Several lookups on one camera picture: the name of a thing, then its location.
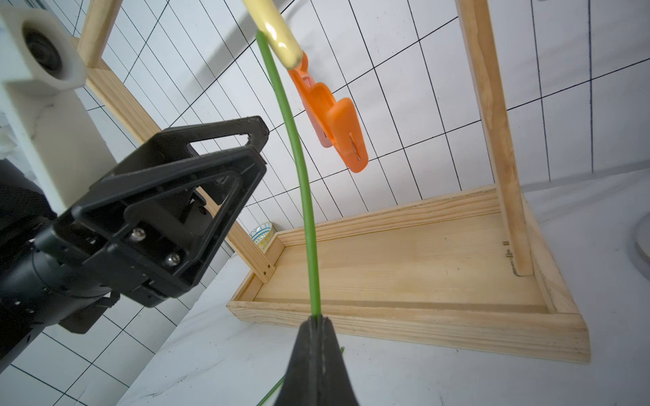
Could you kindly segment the yellow wavy clothes hanger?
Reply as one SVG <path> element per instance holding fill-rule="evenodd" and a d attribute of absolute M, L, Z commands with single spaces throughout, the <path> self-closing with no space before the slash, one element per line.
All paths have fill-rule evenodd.
<path fill-rule="evenodd" d="M 303 51 L 283 16 L 271 0 L 243 0 L 257 29 L 267 38 L 281 64 L 288 70 L 301 65 Z"/>

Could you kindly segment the orange clothespin lowest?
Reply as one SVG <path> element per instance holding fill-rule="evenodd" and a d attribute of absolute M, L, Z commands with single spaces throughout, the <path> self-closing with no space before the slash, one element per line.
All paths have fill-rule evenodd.
<path fill-rule="evenodd" d="M 321 145 L 333 147 L 351 172 L 360 173 L 369 162 L 367 147 L 355 105 L 349 97 L 336 100 L 322 82 L 316 82 L 309 71 L 304 52 L 301 63 L 289 71 L 307 115 Z"/>

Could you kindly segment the white tulip flower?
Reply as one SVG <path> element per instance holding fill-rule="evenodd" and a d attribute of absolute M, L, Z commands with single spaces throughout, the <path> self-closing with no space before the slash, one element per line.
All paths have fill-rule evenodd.
<path fill-rule="evenodd" d="M 271 52 L 271 47 L 269 46 L 267 38 L 259 30 L 259 32 L 257 32 L 256 39 L 257 39 L 258 47 L 262 54 L 266 71 L 268 72 L 269 79 L 272 82 L 274 93 L 279 103 L 280 111 L 284 117 L 284 123 L 288 131 L 289 141 L 291 144 L 294 161 L 296 165 L 296 172 L 299 179 L 299 185 L 301 191 L 301 204 L 303 208 L 304 233 L 306 237 L 306 259 L 307 259 L 307 274 L 308 274 L 311 316 L 324 316 L 322 312 L 322 301 L 321 301 L 321 291 L 320 291 L 316 226 L 315 226 L 315 220 L 313 216 L 313 206 L 311 202 L 311 189 L 308 182 L 308 173 L 306 169 L 303 150 L 301 147 L 301 140 L 300 140 L 298 130 L 296 128 L 296 123 L 290 112 L 288 98 L 284 91 L 284 86 L 282 84 L 282 81 L 279 78 L 279 71 L 274 62 L 274 58 Z M 271 397 L 272 395 L 275 394 L 278 397 L 283 383 L 284 383 L 284 376 L 267 393 L 267 396 Z M 319 404 L 319 360 L 318 360 L 318 404 L 317 405 L 320 405 Z"/>

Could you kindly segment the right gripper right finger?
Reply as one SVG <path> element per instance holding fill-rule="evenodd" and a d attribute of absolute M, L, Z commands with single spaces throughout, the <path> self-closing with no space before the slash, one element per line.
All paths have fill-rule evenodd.
<path fill-rule="evenodd" d="M 357 405 L 333 323 L 319 318 L 319 404 Z"/>

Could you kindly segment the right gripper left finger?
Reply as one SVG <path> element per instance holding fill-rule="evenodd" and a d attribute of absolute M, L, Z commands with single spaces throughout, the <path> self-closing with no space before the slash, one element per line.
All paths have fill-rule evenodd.
<path fill-rule="evenodd" d="M 310 316 L 298 330 L 275 405 L 318 404 L 318 349 L 321 316 Z"/>

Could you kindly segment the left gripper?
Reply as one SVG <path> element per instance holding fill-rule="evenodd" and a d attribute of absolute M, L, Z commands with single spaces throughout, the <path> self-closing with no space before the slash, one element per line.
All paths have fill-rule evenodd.
<path fill-rule="evenodd" d="M 57 218 L 49 255 L 35 238 L 56 215 L 3 160 L 1 368 L 48 326 L 87 333 L 116 304 L 111 289 L 151 307 L 196 287 L 265 172 L 250 146 L 202 156 L 140 147 Z"/>

